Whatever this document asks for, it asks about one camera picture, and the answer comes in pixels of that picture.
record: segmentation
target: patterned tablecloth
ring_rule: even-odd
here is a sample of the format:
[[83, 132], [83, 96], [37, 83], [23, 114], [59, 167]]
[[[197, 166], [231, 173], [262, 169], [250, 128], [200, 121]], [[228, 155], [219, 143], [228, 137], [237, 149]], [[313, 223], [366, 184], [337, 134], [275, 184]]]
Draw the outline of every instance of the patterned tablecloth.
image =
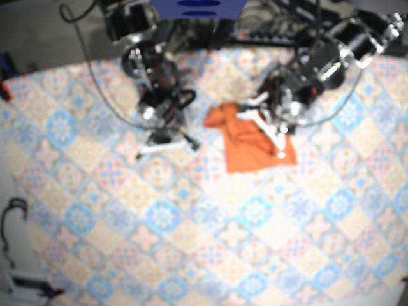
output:
[[[135, 161], [145, 135], [102, 103], [84, 64], [7, 81], [1, 132], [58, 305], [310, 305], [395, 287], [408, 272], [407, 62], [379, 57], [331, 122], [299, 130], [298, 165], [227, 175], [208, 109], [248, 96], [285, 50], [180, 56], [202, 142]], [[98, 82], [131, 113], [118, 61]], [[341, 103], [356, 71], [311, 117]]]

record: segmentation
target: blue panel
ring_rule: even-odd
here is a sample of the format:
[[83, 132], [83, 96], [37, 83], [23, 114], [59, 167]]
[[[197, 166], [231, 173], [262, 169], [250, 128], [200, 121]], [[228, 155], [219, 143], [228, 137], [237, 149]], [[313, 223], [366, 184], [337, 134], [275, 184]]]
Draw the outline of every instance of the blue panel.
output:
[[150, 0], [163, 19], [237, 19], [247, 0]]

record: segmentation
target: orange cloth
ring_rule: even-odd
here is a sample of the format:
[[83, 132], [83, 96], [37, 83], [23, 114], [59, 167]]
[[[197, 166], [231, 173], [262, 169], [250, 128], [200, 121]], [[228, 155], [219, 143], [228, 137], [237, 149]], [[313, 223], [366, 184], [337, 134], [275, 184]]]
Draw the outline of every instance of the orange cloth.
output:
[[277, 157], [276, 146], [253, 121], [235, 117], [236, 103], [225, 103], [214, 108], [204, 122], [206, 128], [219, 128], [224, 134], [227, 172], [247, 172], [278, 164], [296, 164], [296, 152], [286, 137], [286, 157]]

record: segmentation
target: gray floor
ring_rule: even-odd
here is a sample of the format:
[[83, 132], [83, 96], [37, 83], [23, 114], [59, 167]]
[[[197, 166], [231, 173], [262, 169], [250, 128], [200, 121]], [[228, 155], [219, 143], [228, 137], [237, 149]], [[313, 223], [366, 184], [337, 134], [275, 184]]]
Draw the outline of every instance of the gray floor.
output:
[[[92, 1], [18, 0], [0, 6], [0, 52], [9, 52], [19, 71], [30, 71], [32, 64], [44, 70], [84, 60], [73, 26], [59, 16], [58, 7], [63, 2], [78, 15]], [[346, 4], [329, 0], [323, 0], [323, 6], [350, 11]], [[98, 9], [81, 21], [80, 27], [93, 59], [121, 56], [122, 47], [111, 45]]]

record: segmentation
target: tiled pattern fabric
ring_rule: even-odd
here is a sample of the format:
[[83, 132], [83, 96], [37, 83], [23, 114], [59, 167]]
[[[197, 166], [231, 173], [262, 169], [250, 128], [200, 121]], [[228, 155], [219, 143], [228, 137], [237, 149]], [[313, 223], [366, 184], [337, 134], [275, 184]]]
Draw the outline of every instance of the tiled pattern fabric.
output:
[[[135, 154], [146, 135], [121, 123], [84, 64], [7, 81], [1, 104], [16, 193], [57, 305], [310, 305], [395, 287], [408, 272], [407, 61], [379, 57], [331, 122], [299, 129], [296, 166], [227, 175], [210, 107], [252, 94], [289, 52], [181, 55], [202, 142], [192, 154]], [[129, 115], [138, 100], [119, 61], [94, 63]], [[310, 111], [343, 101], [347, 82]]]

